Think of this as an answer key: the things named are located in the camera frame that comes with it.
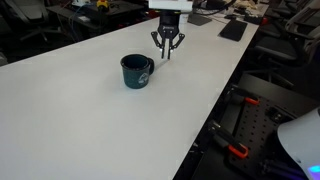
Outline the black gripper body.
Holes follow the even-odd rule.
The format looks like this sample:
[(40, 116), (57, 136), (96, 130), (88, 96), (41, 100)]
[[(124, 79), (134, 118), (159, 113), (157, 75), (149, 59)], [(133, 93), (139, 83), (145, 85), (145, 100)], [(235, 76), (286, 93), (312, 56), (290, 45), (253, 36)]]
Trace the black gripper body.
[(156, 31), (151, 33), (155, 45), (160, 49), (164, 49), (166, 40), (169, 40), (170, 50), (178, 48), (185, 38), (185, 35), (179, 30), (181, 12), (161, 10), (159, 15), (159, 26)]

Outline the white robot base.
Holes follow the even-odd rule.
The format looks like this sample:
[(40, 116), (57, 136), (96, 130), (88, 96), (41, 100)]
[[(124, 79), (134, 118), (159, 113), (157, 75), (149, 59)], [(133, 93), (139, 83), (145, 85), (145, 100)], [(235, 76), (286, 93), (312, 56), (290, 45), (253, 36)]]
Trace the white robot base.
[(280, 144), (309, 180), (320, 180), (320, 108), (281, 124)]

